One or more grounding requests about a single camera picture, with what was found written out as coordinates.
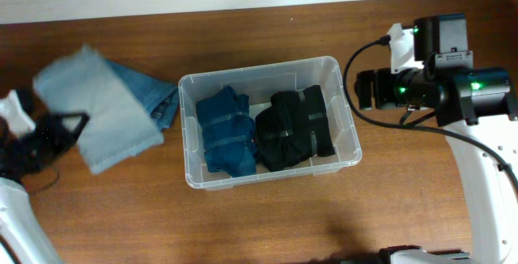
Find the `black taped cloth bundle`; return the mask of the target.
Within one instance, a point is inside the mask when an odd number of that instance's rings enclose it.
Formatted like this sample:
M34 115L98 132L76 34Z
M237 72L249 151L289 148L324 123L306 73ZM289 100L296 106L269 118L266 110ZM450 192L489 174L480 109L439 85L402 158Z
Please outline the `black taped cloth bundle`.
M309 158L309 147L299 134L284 103L272 104L256 116L254 142L260 162L271 172L291 168Z
M303 160L335 154L325 101L319 85L299 91L277 92L271 96L270 101L287 108L294 126L294 136L305 147Z

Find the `light grey jeans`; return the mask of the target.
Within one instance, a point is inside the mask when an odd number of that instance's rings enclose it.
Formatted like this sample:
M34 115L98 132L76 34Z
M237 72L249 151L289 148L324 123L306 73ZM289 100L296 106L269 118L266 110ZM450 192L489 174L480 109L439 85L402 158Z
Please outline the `light grey jeans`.
M143 105L90 46L46 66L33 88L52 112L89 116L78 146L93 174L164 141Z

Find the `dark blue jeans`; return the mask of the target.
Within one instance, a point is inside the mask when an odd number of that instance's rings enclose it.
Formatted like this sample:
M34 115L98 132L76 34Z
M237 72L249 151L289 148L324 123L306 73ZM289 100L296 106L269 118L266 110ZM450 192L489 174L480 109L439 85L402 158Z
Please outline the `dark blue jeans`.
M172 126L179 105L178 87L107 60L113 72L124 82L149 114L159 130Z

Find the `navy blue taped cloth bundle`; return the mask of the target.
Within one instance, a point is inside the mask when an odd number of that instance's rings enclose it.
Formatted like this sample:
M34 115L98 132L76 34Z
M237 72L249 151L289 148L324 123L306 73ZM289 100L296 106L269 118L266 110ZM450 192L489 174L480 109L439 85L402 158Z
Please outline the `navy blue taped cloth bundle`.
M196 103L209 172L245 177L257 172L253 142L255 121L249 115L249 96L230 86Z

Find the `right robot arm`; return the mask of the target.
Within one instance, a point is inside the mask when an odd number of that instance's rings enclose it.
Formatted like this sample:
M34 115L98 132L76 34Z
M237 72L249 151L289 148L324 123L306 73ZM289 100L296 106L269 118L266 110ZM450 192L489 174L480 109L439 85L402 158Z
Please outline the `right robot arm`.
M517 260L517 91L502 67L476 68L461 14L395 23L380 37L390 65L357 74L346 97L364 117L403 109L397 130L443 135L456 160L472 232L470 253L418 246L382 249L387 263L514 263Z

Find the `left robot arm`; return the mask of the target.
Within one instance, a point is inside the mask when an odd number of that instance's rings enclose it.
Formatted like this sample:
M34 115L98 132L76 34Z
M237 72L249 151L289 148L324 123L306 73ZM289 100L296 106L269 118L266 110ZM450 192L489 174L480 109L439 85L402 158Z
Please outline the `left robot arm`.
M1 259L6 263L61 263L32 210L22 178L39 173L78 141L89 122L86 113L47 113L36 128L1 137Z

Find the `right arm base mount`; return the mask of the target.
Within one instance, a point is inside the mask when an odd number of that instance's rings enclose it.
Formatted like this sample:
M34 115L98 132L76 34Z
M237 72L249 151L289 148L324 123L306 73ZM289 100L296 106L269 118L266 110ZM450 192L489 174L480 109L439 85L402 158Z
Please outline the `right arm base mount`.
M399 245L383 248L378 257L387 264L471 264L469 253L428 253L420 246Z

